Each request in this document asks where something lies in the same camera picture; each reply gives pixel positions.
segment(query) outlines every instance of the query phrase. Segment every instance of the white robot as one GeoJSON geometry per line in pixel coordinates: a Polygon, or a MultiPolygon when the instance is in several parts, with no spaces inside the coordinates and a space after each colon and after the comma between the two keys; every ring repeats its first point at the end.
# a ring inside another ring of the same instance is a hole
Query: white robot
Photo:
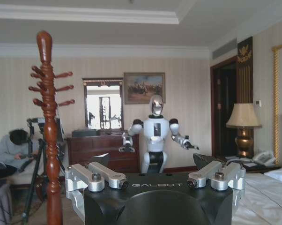
{"type": "Polygon", "coordinates": [[[199,148],[190,143],[189,136],[180,135],[177,119],[168,121],[161,115],[163,99],[160,95],[154,95],[151,98],[149,107],[152,112],[149,118],[143,122],[138,119],[134,120],[127,133],[123,133],[123,147],[120,147],[119,151],[134,152],[132,136],[139,134],[143,128],[148,151],[144,154],[141,173],[162,173],[167,161],[167,154],[163,149],[169,129],[172,140],[180,144],[184,149],[193,148],[198,150],[199,148]]]}

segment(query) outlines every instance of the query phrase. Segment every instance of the table lamp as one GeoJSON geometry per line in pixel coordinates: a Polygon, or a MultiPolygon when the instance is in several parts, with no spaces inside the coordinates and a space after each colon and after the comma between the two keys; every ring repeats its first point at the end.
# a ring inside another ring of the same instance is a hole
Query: table lamp
{"type": "Polygon", "coordinates": [[[238,128],[240,134],[235,138],[238,147],[238,153],[242,157],[252,157],[249,152],[253,139],[248,135],[250,128],[261,127],[253,108],[252,103],[235,103],[233,112],[229,121],[226,123],[227,128],[238,128]]]}

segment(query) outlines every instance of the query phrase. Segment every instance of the white telephone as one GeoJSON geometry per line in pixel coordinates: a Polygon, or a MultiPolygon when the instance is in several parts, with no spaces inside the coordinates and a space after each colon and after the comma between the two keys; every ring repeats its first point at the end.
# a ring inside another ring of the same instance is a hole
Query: white telephone
{"type": "Polygon", "coordinates": [[[261,152],[252,158],[253,162],[269,166],[274,163],[275,157],[268,151],[261,152]]]}

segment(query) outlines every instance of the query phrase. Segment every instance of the wooden dresser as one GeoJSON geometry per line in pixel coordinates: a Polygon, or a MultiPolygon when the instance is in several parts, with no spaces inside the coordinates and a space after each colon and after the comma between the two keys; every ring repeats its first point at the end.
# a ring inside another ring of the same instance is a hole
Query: wooden dresser
{"type": "Polygon", "coordinates": [[[135,152],[119,152],[118,148],[122,146],[121,134],[100,135],[90,137],[69,137],[68,157],[69,164],[85,165],[92,156],[98,156],[105,153],[110,154],[108,167],[119,173],[139,173],[139,136],[133,137],[135,152]]]}

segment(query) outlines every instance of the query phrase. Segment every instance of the silver metal bracket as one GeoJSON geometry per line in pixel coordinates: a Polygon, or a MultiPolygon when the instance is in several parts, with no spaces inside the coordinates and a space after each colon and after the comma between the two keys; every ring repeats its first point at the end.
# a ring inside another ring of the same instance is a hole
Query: silver metal bracket
{"type": "Polygon", "coordinates": [[[79,189],[86,188],[92,192],[104,189],[104,179],[80,164],[69,166],[65,170],[66,198],[72,202],[76,214],[85,221],[84,198],[79,189]]]}
{"type": "Polygon", "coordinates": [[[246,170],[238,163],[222,166],[220,162],[213,161],[197,172],[188,175],[187,184],[190,188],[202,188],[211,179],[211,187],[217,191],[224,191],[228,187],[233,190],[232,214],[237,211],[239,200],[245,193],[246,170]]]}
{"type": "Polygon", "coordinates": [[[228,187],[236,190],[245,189],[245,168],[238,163],[230,163],[228,166],[216,172],[211,178],[211,187],[218,191],[224,191],[228,187]]]}
{"type": "Polygon", "coordinates": [[[123,173],[110,170],[98,162],[90,163],[88,167],[92,172],[99,173],[103,176],[111,188],[126,189],[128,187],[126,176],[123,173]]]}
{"type": "Polygon", "coordinates": [[[105,180],[111,188],[128,187],[123,173],[114,172],[98,162],[90,163],[88,169],[75,164],[65,170],[66,198],[71,200],[74,211],[82,221],[85,221],[85,208],[84,198],[79,189],[88,187],[91,192],[100,192],[104,189],[105,180]]]}
{"type": "Polygon", "coordinates": [[[221,167],[221,162],[213,161],[199,171],[189,173],[187,181],[188,186],[191,188],[205,187],[207,180],[210,179],[215,172],[219,171],[221,167]]]}

